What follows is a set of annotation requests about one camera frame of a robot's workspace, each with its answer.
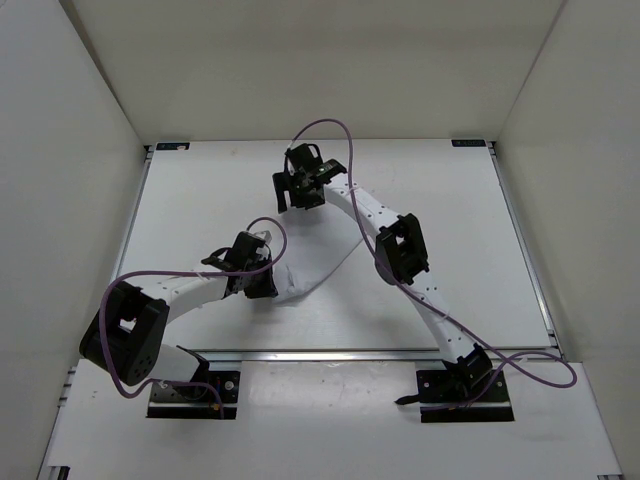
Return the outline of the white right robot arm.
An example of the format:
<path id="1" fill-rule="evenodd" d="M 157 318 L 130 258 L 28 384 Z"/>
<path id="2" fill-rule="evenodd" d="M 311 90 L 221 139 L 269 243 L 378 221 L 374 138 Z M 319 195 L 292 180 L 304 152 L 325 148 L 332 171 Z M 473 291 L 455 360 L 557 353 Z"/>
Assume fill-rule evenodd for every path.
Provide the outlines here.
<path id="1" fill-rule="evenodd" d="M 448 315 L 430 270 L 418 218 L 395 212 L 351 183 L 347 168 L 335 159 L 301 160 L 289 150 L 284 171 L 275 173 L 273 182 L 280 212 L 288 207 L 311 209 L 330 203 L 358 223 L 364 239 L 375 242 L 378 274 L 403 290 L 436 340 L 448 373 L 444 389 L 465 401 L 480 393 L 492 370 L 491 360 Z"/>

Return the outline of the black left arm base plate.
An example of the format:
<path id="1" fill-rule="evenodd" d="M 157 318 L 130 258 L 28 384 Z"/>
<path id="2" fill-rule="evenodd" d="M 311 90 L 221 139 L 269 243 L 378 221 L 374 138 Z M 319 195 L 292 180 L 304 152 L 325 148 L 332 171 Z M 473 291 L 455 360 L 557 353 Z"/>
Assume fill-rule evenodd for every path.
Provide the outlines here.
<path id="1" fill-rule="evenodd" d="M 235 420 L 241 386 L 239 362 L 211 363 L 208 383 L 222 404 L 206 387 L 154 385 L 149 394 L 146 417 L 150 419 Z"/>

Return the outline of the white skirt cloth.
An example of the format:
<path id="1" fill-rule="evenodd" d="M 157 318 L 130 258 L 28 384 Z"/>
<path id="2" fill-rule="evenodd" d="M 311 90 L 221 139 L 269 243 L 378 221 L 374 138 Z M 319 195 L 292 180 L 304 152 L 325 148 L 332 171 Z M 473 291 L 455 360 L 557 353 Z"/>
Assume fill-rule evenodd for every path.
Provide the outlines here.
<path id="1" fill-rule="evenodd" d="M 278 218 L 287 247 L 273 267 L 276 304 L 302 297 L 324 282 L 362 242 L 356 222 L 333 205 L 291 209 Z"/>

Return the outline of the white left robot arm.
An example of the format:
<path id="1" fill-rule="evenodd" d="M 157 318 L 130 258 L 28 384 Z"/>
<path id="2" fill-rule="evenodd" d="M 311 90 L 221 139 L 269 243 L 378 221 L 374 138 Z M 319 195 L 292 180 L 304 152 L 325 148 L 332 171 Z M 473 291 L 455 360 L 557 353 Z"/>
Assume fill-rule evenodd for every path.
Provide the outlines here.
<path id="1" fill-rule="evenodd" d="M 165 329 L 190 311 L 239 292 L 249 299 L 276 297 L 273 271 L 227 277 L 210 269 L 170 276 L 145 287 L 119 279 L 82 337 L 80 355 L 115 375 L 120 387 L 154 379 L 174 383 L 185 397 L 197 398 L 209 385 L 205 360 L 166 344 Z"/>

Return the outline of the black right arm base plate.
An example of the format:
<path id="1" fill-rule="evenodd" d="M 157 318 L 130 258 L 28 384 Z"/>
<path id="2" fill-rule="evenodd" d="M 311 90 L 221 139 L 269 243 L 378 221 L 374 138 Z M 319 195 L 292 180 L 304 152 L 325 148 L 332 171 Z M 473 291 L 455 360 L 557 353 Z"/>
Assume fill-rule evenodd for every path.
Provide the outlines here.
<path id="1" fill-rule="evenodd" d="M 423 424 L 515 420 L 502 370 L 491 370 L 470 390 L 447 370 L 417 370 L 416 385 L 416 393 L 396 399 L 395 404 L 399 407 L 417 404 Z"/>

